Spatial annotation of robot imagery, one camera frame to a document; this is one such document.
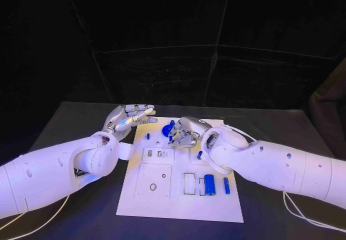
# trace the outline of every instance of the blue plastic part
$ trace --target blue plastic part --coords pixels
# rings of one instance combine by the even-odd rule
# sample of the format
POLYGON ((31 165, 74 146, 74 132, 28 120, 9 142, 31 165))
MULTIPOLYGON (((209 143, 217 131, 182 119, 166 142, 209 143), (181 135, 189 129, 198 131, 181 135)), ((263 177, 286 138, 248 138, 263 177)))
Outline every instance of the blue plastic part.
POLYGON ((204 153, 204 151, 199 151, 199 152, 198 152, 196 158, 198 158, 199 160, 201 160, 202 153, 204 153))
POLYGON ((224 183, 225 183, 225 194, 230 194, 230 179, 227 177, 224 177, 224 183))
POLYGON ((205 195, 214 196, 217 194, 217 191, 215 191, 215 176, 212 174, 207 174, 204 176, 204 184, 205 184, 205 195))
POLYGON ((171 124, 166 125, 163 128, 162 128, 162 134, 169 137, 169 134, 171 134, 171 131, 172 131, 172 128, 175 126, 176 122, 175 120, 171 121, 171 124))

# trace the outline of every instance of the white pegboard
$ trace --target white pegboard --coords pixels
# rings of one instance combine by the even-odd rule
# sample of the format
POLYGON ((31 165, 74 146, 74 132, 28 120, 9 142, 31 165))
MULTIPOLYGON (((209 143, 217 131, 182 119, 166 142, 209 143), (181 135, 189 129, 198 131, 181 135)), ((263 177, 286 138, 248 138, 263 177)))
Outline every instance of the white pegboard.
MULTIPOLYGON (((158 117, 158 119, 158 123, 137 127, 133 143, 134 153, 127 166, 117 215, 244 223, 234 173, 227 176, 220 174, 202 160, 198 160, 201 147, 196 146, 188 149, 182 147, 172 148, 168 145, 169 138, 165 137, 162 129, 172 120, 178 121, 179 118, 158 117), (165 163, 150 162, 147 159, 143 160, 145 148, 172 149, 173 161, 165 163), (155 177, 146 180, 140 178, 143 164, 150 165, 149 172, 158 171, 158 176, 155 174, 155 177), (168 182, 159 182, 159 180, 163 180, 159 178, 163 174, 160 166, 166 165, 171 166, 171 190, 168 197, 162 192, 155 195, 156 193, 153 192, 159 188, 155 191, 150 190, 152 182, 168 184, 168 182), (185 194, 185 173, 195 174, 195 195, 185 194), (204 178, 207 174, 214 175, 215 196, 201 196, 199 193, 199 178, 204 178), (224 177, 228 177, 230 180, 231 194, 225 193, 224 177), (139 191, 143 191, 145 195, 150 196, 136 197, 137 193, 142 195, 139 191)), ((205 121, 214 127, 224 124, 222 120, 205 119, 205 121)))

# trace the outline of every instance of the white cable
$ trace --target white cable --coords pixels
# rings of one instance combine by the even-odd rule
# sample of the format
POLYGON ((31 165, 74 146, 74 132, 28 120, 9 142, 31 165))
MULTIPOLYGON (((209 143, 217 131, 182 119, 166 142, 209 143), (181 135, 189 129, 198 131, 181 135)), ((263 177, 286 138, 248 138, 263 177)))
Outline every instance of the white cable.
POLYGON ((257 141, 243 130, 240 130, 237 127, 230 126, 237 132, 240 132, 243 135, 245 135, 247 137, 250 137, 254 141, 257 141))
POLYGON ((67 196, 65 202, 64 202, 64 204, 61 205, 58 212, 55 213, 55 215, 51 217, 51 219, 47 221, 47 223, 45 223, 36 230, 34 230, 34 231, 31 231, 29 233, 21 235, 21 236, 16 236, 16 237, 13 237, 13 238, 10 238, 10 239, 8 239, 8 240, 21 239, 22 237, 34 234, 38 230, 41 230, 41 229, 48 225, 48 223, 52 221, 52 219, 55 218, 55 216, 58 215, 58 213, 61 212, 61 210, 62 210, 62 208, 64 208, 64 206, 65 206, 65 203, 67 203, 68 199, 70 199, 70 195, 67 196))
POLYGON ((312 224, 316 225, 318 227, 322 227, 322 228, 326 228, 326 229, 332 229, 332 230, 336 230, 336 231, 341 231, 341 232, 346 233, 346 229, 342 229, 342 228, 338 228, 338 227, 335 227, 335 226, 331 226, 331 225, 328 225, 326 223, 322 223, 322 222, 319 222, 319 221, 312 220, 310 218, 307 218, 307 217, 305 216, 305 214, 302 213, 302 211, 300 211, 300 209, 299 209, 299 207, 297 207, 297 205, 296 205, 296 203, 294 203, 293 199, 290 198, 290 196, 289 196, 289 194, 287 194, 286 191, 283 191, 283 202, 284 202, 284 206, 286 206, 289 212, 290 212, 296 217, 305 219, 309 223, 312 223, 312 224), (290 202, 292 202, 292 204, 293 204, 293 206, 294 206, 294 208, 296 208, 296 210, 299 211, 299 213, 300 213, 302 216, 297 215, 296 213, 293 213, 293 211, 290 210, 290 208, 289 208, 289 206, 287 206, 286 196, 289 197, 290 202))
POLYGON ((8 223, 0 227, 0 230, 3 230, 22 216, 25 215, 25 212, 8 223))

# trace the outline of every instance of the table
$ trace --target table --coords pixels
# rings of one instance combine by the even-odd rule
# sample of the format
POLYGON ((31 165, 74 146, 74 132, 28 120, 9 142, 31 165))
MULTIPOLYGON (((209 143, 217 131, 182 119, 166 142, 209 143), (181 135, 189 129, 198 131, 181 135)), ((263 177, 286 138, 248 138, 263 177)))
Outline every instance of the table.
MULTIPOLYGON (((117 104, 62 102, 32 151, 91 136, 103 129, 117 104)), ((194 116, 222 119, 256 139, 333 157, 313 124, 302 110, 263 110, 186 106, 156 106, 159 117, 194 116)), ((136 130, 124 142, 133 143, 136 130)), ((70 196, 67 205, 52 222, 23 239, 346 239, 346 234, 320 228, 286 210, 283 193, 247 181, 237 173, 237 187, 244 223, 117 216, 127 161, 120 160, 107 177, 87 185, 70 196)), ((292 198, 312 219, 346 228, 346 210, 306 196, 292 198)), ((0 231, 0 239, 35 230, 52 217, 64 199, 28 212, 0 231)), ((0 226, 13 217, 0 220, 0 226)))

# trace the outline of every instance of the robotic hand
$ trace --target robotic hand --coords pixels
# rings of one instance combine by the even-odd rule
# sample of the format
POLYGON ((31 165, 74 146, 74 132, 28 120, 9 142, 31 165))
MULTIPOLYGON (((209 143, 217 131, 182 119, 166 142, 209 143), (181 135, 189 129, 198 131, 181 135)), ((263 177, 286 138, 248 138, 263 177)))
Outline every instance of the robotic hand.
POLYGON ((156 123, 153 105, 119 106, 103 131, 19 156, 0 166, 0 219, 45 207, 107 176, 133 145, 120 142, 140 124, 156 123))
POLYGON ((346 209, 346 161, 267 141, 248 142, 243 131, 228 125, 212 127, 195 117, 181 118, 171 135, 176 132, 183 137, 169 145, 192 148, 201 140, 202 159, 220 173, 235 170, 260 185, 346 209))

